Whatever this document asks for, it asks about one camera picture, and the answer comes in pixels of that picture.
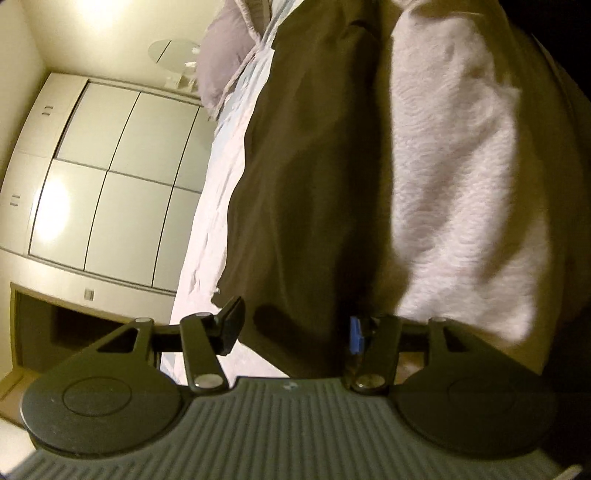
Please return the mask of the dark brown garment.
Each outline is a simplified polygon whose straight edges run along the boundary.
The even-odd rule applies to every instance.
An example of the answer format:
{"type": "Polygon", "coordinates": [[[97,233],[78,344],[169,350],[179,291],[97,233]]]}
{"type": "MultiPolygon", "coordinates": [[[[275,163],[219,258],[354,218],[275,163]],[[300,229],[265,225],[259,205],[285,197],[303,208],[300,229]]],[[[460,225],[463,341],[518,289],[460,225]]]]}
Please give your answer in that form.
{"type": "Polygon", "coordinates": [[[353,318],[378,312],[392,171],[381,153],[374,1],[305,1],[273,40],[245,133],[214,303],[245,301],[239,339],[297,378],[339,376],[353,318]]]}

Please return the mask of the pink and blue bedspread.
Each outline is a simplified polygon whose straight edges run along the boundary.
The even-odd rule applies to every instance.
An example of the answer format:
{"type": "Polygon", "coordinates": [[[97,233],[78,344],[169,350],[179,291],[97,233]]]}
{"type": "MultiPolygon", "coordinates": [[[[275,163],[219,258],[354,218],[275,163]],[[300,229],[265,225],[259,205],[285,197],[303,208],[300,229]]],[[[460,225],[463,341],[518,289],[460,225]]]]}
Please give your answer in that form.
{"type": "MultiPolygon", "coordinates": [[[[276,6],[219,117],[171,320],[216,313],[228,205],[245,133],[270,76],[273,40],[305,1],[276,6]]],[[[495,1],[378,2],[381,153],[390,229],[368,317],[460,321],[533,371],[556,325],[553,252],[534,96],[518,36],[495,1]]],[[[287,374],[239,339],[230,375],[287,374]]]]}

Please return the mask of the white built-in wardrobe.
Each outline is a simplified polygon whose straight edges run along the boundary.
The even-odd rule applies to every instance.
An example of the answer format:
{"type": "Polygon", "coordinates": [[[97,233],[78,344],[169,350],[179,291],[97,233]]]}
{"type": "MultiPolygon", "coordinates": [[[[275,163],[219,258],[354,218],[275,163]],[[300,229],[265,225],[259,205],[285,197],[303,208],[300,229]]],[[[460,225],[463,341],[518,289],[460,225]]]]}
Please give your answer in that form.
{"type": "Polygon", "coordinates": [[[2,297],[167,322],[213,130],[195,100],[51,74],[1,189],[2,297]]]}

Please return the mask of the mauve pillow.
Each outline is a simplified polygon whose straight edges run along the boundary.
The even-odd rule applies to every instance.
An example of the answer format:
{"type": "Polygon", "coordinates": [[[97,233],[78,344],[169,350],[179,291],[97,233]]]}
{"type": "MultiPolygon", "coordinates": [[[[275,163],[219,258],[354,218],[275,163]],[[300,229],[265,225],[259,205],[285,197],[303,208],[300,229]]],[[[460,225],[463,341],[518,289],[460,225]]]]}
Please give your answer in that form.
{"type": "Polygon", "coordinates": [[[200,44],[194,78],[209,117],[216,120],[270,24],[271,1],[224,1],[200,44]]]}

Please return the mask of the round wall mirror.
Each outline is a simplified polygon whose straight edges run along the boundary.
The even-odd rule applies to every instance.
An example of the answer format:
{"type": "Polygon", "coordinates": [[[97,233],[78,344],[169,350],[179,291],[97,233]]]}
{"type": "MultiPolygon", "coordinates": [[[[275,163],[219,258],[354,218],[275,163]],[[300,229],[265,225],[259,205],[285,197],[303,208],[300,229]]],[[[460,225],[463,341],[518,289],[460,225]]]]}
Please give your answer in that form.
{"type": "Polygon", "coordinates": [[[162,69],[191,76],[197,66],[200,46],[186,39],[156,40],[148,47],[148,56],[162,69]]]}

